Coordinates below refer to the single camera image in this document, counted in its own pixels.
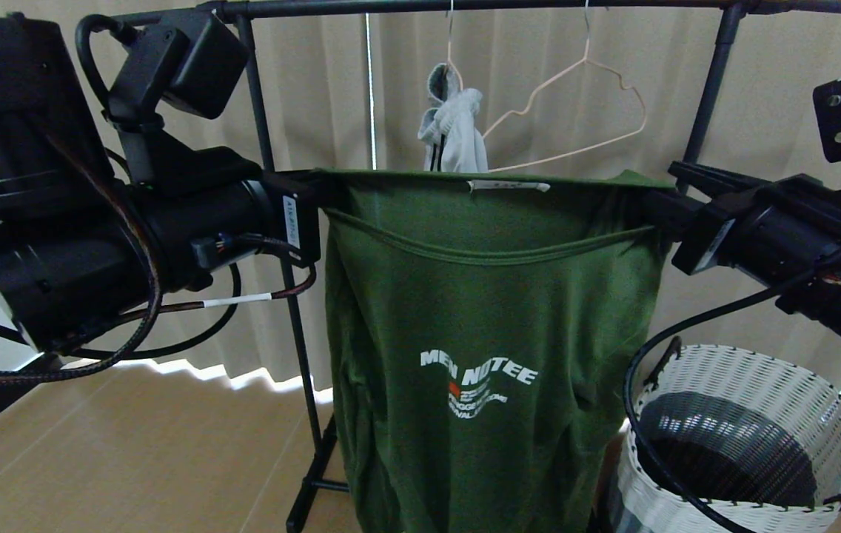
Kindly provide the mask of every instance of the shirt logo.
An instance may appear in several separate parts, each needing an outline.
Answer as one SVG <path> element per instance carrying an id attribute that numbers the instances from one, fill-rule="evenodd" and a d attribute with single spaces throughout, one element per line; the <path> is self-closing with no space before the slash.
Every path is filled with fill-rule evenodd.
<path id="1" fill-rule="evenodd" d="M 447 368 L 447 372 L 452 378 L 450 383 L 447 384 L 447 405 L 454 416 L 461 419 L 475 418 L 489 402 L 505 403 L 509 401 L 508 397 L 496 394 L 489 387 L 492 375 L 503 374 L 508 377 L 507 381 L 512 379 L 512 381 L 519 381 L 527 386 L 532 385 L 532 382 L 539 375 L 539 372 L 526 368 L 511 360 L 511 358 L 488 358 L 481 365 L 464 370 L 463 378 L 458 384 L 459 368 L 450 358 L 450 355 L 442 350 L 421 352 L 420 366 L 425 367 L 432 364 Z"/>

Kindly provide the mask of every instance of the laundry basket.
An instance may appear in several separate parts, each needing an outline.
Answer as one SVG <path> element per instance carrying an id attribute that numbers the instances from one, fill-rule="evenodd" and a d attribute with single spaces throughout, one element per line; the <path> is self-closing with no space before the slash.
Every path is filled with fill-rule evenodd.
<path id="1" fill-rule="evenodd" d="M 820 533 L 841 510 L 841 397 L 819 375 L 740 348 L 668 351 L 634 405 L 640 434 L 691 492 L 758 533 Z M 601 526 L 715 533 L 628 433 Z"/>

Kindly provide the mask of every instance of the curtain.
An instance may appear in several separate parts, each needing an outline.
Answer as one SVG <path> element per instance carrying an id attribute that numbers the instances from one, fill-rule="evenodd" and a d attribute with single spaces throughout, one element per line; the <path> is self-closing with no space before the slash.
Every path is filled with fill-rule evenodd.
<path id="1" fill-rule="evenodd" d="M 20 10 L 28 17 L 57 21 L 74 58 L 72 34 L 85 14 L 192 5 L 181 0 L 0 0 L 0 16 Z M 276 168 L 370 168 L 369 94 L 374 97 L 378 168 L 420 168 L 423 145 L 417 140 L 417 130 L 427 108 L 427 75 L 446 58 L 449 20 L 444 15 L 254 21 Z M 610 178 L 630 168 L 671 179 L 666 169 L 683 155 L 719 19 L 718 10 L 590 10 L 591 57 L 617 68 L 640 89 L 647 103 L 648 124 L 626 141 L 523 172 Z M 537 84 L 581 57 L 585 37 L 586 22 L 579 7 L 455 13 L 453 59 L 466 87 L 484 94 L 480 130 L 505 111 L 522 108 Z M 122 64 L 123 50 L 100 34 L 93 49 L 103 77 L 110 80 Z M 829 166 L 821 155 L 811 101 L 813 87 L 840 76 L 840 15 L 746 17 L 701 162 L 766 179 L 808 172 L 827 186 L 841 188 L 841 163 Z M 91 97 L 83 79 L 82 84 Z M 89 98 L 89 103 L 104 143 L 119 149 L 117 136 L 99 117 L 95 100 Z M 184 115 L 164 105 L 160 112 L 167 131 L 193 148 L 227 145 L 246 158 L 261 160 L 245 81 L 217 121 Z M 488 137 L 489 164 L 496 168 L 545 158 L 633 131 L 638 124 L 640 111 L 633 94 L 620 91 L 613 75 L 586 65 L 541 93 L 525 118 L 510 118 Z M 323 239 L 327 230 L 325 223 Z M 240 268 L 244 293 L 282 287 L 278 262 L 272 258 L 247 260 Z M 296 278 L 302 276 L 303 271 L 296 271 Z M 214 287 L 204 293 L 174 294 L 166 300 L 227 296 L 227 278 L 225 270 L 218 272 Z M 688 277 L 669 264 L 653 330 L 759 288 L 729 269 Z M 321 282 L 300 298 L 306 346 L 319 389 L 330 386 L 323 299 Z M 213 323 L 218 313 L 164 316 L 145 346 L 190 337 Z M 117 330 L 95 345 L 117 346 L 129 333 L 127 328 Z M 841 385 L 840 338 L 807 318 L 786 316 L 772 303 L 696 327 L 683 337 L 685 342 L 732 344 L 785 358 Z M 298 375 L 292 328 L 281 301 L 244 304 L 221 334 L 179 357 L 198 368 L 223 364 L 230 377 L 259 367 L 268 369 L 275 381 Z"/>

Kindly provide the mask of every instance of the floor grout line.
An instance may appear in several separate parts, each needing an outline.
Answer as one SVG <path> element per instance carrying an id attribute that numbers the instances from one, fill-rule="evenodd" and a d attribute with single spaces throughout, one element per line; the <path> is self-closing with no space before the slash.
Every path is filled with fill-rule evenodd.
<path id="1" fill-rule="evenodd" d="M 15 463 L 18 463 L 18 461 L 22 459 L 28 452 L 30 452 L 31 449 L 34 449 L 39 442 L 42 442 L 42 440 L 47 438 L 47 436 L 49 436 L 49 433 L 54 431 L 55 428 L 58 428 L 58 426 L 62 425 L 62 423 L 65 422 L 68 418 L 71 418 L 71 416 L 74 415 L 76 411 L 85 407 L 85 405 L 92 398 L 94 398 L 96 395 L 98 395 L 99 392 L 104 390 L 104 388 L 107 387 L 110 384 L 110 382 L 114 381 L 118 377 L 118 374 L 119 372 L 115 372 L 115 375 L 109 378 L 108 381 L 105 381 L 99 388 L 92 392 L 91 395 L 88 395 L 88 397 L 85 398 L 85 401 L 79 402 L 78 405 L 75 405 L 75 407 L 73 407 L 71 411 L 66 412 L 66 414 L 63 415 L 62 418 L 59 418 L 58 421 L 56 421 L 55 424 L 53 424 L 49 429 L 46 429 L 45 432 L 42 432 L 42 435 L 39 435 L 39 437 L 36 438 L 35 441 L 32 442 L 32 444 L 30 444 L 29 446 L 25 446 L 25 448 L 22 449 L 22 451 L 18 455 L 16 455 L 15 458 L 7 462 L 7 465 L 3 466 L 3 469 L 0 470 L 0 476 L 2 476 L 8 469 L 12 468 L 12 466 L 15 465 Z"/>
<path id="2" fill-rule="evenodd" d="M 289 445 L 292 442 L 292 438 L 295 437 L 295 433 L 298 431 L 299 426 L 302 425 L 302 419 L 305 418 L 305 411 L 300 412 L 299 419 L 295 422 L 295 428 L 292 428 L 292 432 L 289 433 L 288 438 L 286 438 L 286 442 L 282 445 L 282 451 L 279 452 L 279 456 L 275 459 L 275 462 L 272 463 L 272 468 L 269 470 L 269 475 L 266 476 L 266 481 L 262 483 L 262 487 L 259 489 L 259 493 L 255 496 L 254 502 L 252 502 L 252 507 L 250 507 L 249 512 L 246 513 L 246 520 L 244 520 L 244 524 L 240 527 L 239 533 L 244 533 L 246 531 L 246 526 L 249 525 L 249 520 L 252 519 L 252 513 L 255 512 L 255 509 L 259 506 L 259 500 L 262 500 L 262 494 L 266 491 L 269 486 L 269 480 L 272 479 L 272 475 L 275 473 L 275 470 L 278 468 L 279 463 L 282 461 L 282 457 L 286 454 L 286 451 L 289 449 Z"/>

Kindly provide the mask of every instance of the white woven basket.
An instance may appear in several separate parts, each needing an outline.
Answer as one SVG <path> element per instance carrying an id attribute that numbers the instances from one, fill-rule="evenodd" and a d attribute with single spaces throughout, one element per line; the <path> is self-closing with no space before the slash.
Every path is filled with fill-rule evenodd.
<path id="1" fill-rule="evenodd" d="M 651 442 L 654 435 L 648 431 L 674 435 L 685 443 L 703 439 L 751 475 L 756 465 L 770 472 L 782 469 L 760 478 L 775 500 L 792 499 L 787 490 L 811 487 L 810 501 L 816 506 L 709 502 L 733 522 L 758 533 L 821 533 L 836 520 L 841 503 L 819 503 L 841 493 L 841 397 L 813 372 L 739 348 L 687 346 L 666 362 L 657 383 L 645 386 L 636 411 L 641 432 Z M 634 442 L 636 433 L 630 432 L 607 497 L 607 522 L 614 533 L 726 532 L 681 496 L 661 489 L 643 468 Z M 791 468 L 774 465 L 773 442 L 781 449 L 800 451 L 806 468 L 796 468 L 798 463 Z M 778 461 L 785 461 L 787 452 L 780 453 Z M 716 468 L 713 463 L 707 466 Z"/>

